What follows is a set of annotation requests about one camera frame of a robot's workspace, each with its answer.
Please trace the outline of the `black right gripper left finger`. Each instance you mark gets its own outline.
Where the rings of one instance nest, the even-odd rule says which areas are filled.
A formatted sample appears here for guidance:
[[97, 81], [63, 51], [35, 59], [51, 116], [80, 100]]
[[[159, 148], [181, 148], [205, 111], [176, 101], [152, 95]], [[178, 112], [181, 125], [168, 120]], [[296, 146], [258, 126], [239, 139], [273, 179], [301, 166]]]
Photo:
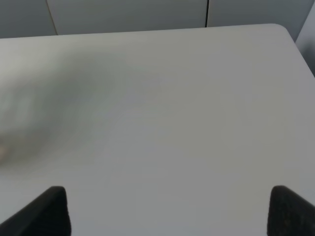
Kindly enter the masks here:
[[70, 236], [66, 190], [52, 186], [0, 224], [2, 236]]

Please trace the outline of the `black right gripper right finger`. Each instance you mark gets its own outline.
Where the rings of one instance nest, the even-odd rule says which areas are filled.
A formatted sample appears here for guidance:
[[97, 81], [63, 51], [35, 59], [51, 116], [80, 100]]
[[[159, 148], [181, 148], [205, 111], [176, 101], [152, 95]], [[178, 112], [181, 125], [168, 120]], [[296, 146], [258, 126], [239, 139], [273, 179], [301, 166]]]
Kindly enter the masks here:
[[272, 188], [267, 236], [313, 236], [315, 206], [283, 185]]

